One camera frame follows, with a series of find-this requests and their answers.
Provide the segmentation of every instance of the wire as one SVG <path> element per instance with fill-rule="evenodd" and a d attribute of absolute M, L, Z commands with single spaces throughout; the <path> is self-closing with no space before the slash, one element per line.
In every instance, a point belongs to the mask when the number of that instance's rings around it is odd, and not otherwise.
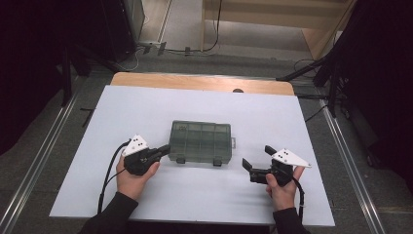
<path fill-rule="evenodd" d="M 300 208 L 298 209 L 298 217 L 300 217 L 301 222 L 303 222 L 304 194 L 305 193 L 304 193 L 303 188 L 301 187 L 300 182 L 298 182 L 298 180 L 294 176 L 292 176 L 291 178 L 292 180 L 294 180 L 295 185 L 297 186 L 298 191 L 300 192 Z"/>
<path fill-rule="evenodd" d="M 300 61 L 312 61 L 312 62 L 314 62 L 314 60 L 313 59 L 299 59 L 299 60 L 297 60 L 295 63 L 294 63 L 294 71 L 297 71 L 297 64 L 300 62 Z M 310 66 L 310 67 L 312 67 L 313 68 L 313 70 L 316 72 L 316 74 L 317 74 L 317 71 L 316 71 L 316 66 Z M 306 77 L 306 78 L 315 78 L 316 77 L 316 75 L 314 75 L 314 76 L 306 76 L 306 75 L 301 75 L 301 76 L 303 76 L 303 77 Z"/>
<path fill-rule="evenodd" d="M 116 150 L 115 154 L 113 154 L 113 156 L 112 156 L 112 160 L 110 161 L 109 168 L 107 169 L 106 177 L 105 177 L 104 182 L 103 182 L 102 191 L 101 191 L 100 196 L 99 196 L 99 202 L 98 202 L 98 204 L 97 204 L 97 213 L 98 213 L 98 214 L 100 214 L 100 213 L 102 212 L 104 191 L 105 191 L 105 189 L 106 189 L 107 184 L 109 183 L 109 181 L 110 181 L 113 177 L 117 176 L 119 173 L 121 173 L 121 172 L 124 171 L 124 170 L 121 170 L 120 172 L 118 172 L 118 173 L 116 173 L 115 175 L 113 175 L 112 177 L 110 177 L 110 179 L 108 179 L 108 178 L 109 178 L 109 175 L 110 175 L 110 171 L 111 171 L 112 166 L 113 166 L 113 162 L 115 161 L 116 156 L 118 155 L 119 151 L 120 151 L 123 147 L 125 147 L 125 146 L 127 146 L 127 145 L 129 144 L 129 142 L 131 142 L 131 141 L 129 140 L 129 141 L 121 144 L 121 146 L 119 146 L 119 148 Z"/>
<path fill-rule="evenodd" d="M 317 111 L 316 113 L 314 113 L 312 116 L 310 116 L 309 118 L 306 119 L 305 122 L 310 121 L 311 119 L 313 119 L 317 114 L 319 114 L 322 110 L 324 110 L 326 108 L 326 106 L 328 105 L 324 105 L 319 111 Z"/>
<path fill-rule="evenodd" d="M 117 66 L 119 66 L 119 67 L 121 67 L 122 69 L 124 69 L 124 70 L 127 70 L 127 71 L 133 71 L 133 70 L 135 70 L 135 69 L 137 69 L 137 67 L 139 66 L 139 60 L 137 59 L 137 53 L 138 52 L 140 52 L 141 50 L 143 50 L 143 48 L 138 48 L 135 52 L 134 52 L 134 57 L 136 58 L 136 66 L 134 66 L 133 68 L 125 68 L 125 67 L 123 67 L 121 64 L 119 64 L 119 63 L 115 63 Z"/>
<path fill-rule="evenodd" d="M 150 20 L 150 19 L 149 19 L 147 16 L 145 16 L 145 19 L 143 20 L 143 25 L 145 25 L 146 23 L 148 23 L 149 20 Z"/>

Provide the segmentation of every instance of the black stand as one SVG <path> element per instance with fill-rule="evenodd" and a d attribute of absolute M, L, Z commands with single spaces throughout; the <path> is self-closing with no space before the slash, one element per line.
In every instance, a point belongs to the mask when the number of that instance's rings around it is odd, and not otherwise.
<path fill-rule="evenodd" d="M 323 58 L 316 60 L 315 62 L 307 65 L 287 76 L 277 78 L 278 81 L 289 82 L 311 70 L 319 67 L 316 77 L 313 83 L 316 87 L 322 87 L 325 83 L 330 80 L 330 90 L 328 95 L 328 110 L 330 111 L 333 118 L 336 117 L 334 111 L 335 100 L 337 96 L 337 86 L 339 84 L 339 79 L 342 76 L 343 62 L 340 60 L 340 56 L 345 52 L 346 47 L 350 47 L 352 40 L 355 39 L 355 29 L 357 28 L 358 22 L 363 17 L 366 8 L 357 2 L 352 13 L 352 16 L 347 23 L 347 26 L 340 38 L 337 40 L 331 51 Z"/>
<path fill-rule="evenodd" d="M 315 62 L 287 75 L 282 78 L 277 78 L 278 81 L 286 81 L 289 82 L 305 73 L 314 70 L 317 67 L 320 67 L 319 72 L 317 72 L 316 77 L 313 80 L 313 83 L 316 87 L 322 87 L 330 79 L 330 91 L 328 95 L 328 110 L 330 111 L 333 118 L 336 117 L 334 106 L 335 106 L 335 99 L 337 96 L 337 85 L 338 80 L 340 78 L 339 73 L 339 63 L 332 62 L 333 59 L 331 58 L 334 55 L 331 51 L 327 56 L 316 60 Z"/>

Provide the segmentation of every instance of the metal rail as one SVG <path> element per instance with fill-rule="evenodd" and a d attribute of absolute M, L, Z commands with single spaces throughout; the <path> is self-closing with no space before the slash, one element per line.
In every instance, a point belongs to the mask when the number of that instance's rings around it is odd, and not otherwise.
<path fill-rule="evenodd" d="M 321 100 L 320 105 L 325 106 L 326 101 Z M 331 133 L 333 134 L 334 140 L 337 144 L 347 174 L 349 175 L 350 181 L 353 185 L 353 188 L 355 190 L 355 193 L 357 195 L 358 201 L 360 203 L 361 209 L 364 213 L 365 219 L 367 221 L 371 233 L 386 233 L 382 221 L 380 220 L 380 217 L 377 213 L 377 209 L 374 206 L 374 203 L 368 193 L 366 186 L 364 185 L 364 181 L 360 173 L 358 172 L 357 165 L 355 163 L 353 155 L 343 137 L 337 120 L 331 116 L 328 109 L 325 108 L 323 110 L 323 113 L 327 121 L 328 127 L 330 128 Z"/>
<path fill-rule="evenodd" d="M 83 84 L 84 79 L 79 79 L 79 77 L 77 77 L 76 81 L 75 86 L 79 87 Z M 56 140 L 60 135 L 60 132 L 73 108 L 79 90 L 79 88 L 76 89 L 76 92 L 73 94 L 72 98 L 69 100 L 66 106 L 60 109 L 60 112 L 58 113 L 54 123 L 52 124 L 48 134 L 46 135 L 46 138 L 43 141 L 39 151 L 37 152 L 33 163 L 27 171 L 18 190 L 15 192 L 4 216 L 0 221 L 0 233 L 12 233 L 19 215 L 23 210 L 34 185 L 36 184 L 39 175 L 42 173 L 43 168 L 45 167 L 46 162 L 48 161 L 49 156 L 55 146 Z"/>

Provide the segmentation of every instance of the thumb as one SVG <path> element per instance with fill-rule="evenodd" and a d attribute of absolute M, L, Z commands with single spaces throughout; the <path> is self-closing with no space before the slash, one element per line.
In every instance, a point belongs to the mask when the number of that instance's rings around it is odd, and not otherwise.
<path fill-rule="evenodd" d="M 267 179 L 267 183 L 271 188 L 278 187 L 279 184 L 277 183 L 276 178 L 272 174 L 266 174 L 265 178 Z"/>

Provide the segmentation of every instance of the black sleeve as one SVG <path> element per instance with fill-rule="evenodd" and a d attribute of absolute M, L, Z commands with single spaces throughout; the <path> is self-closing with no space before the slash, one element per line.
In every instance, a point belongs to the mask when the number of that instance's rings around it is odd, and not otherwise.
<path fill-rule="evenodd" d="M 138 203 L 117 192 L 106 209 L 86 221 L 79 234 L 124 233 L 125 225 Z"/>
<path fill-rule="evenodd" d="M 279 234 L 309 234 L 298 217 L 295 208 L 288 208 L 273 213 Z"/>

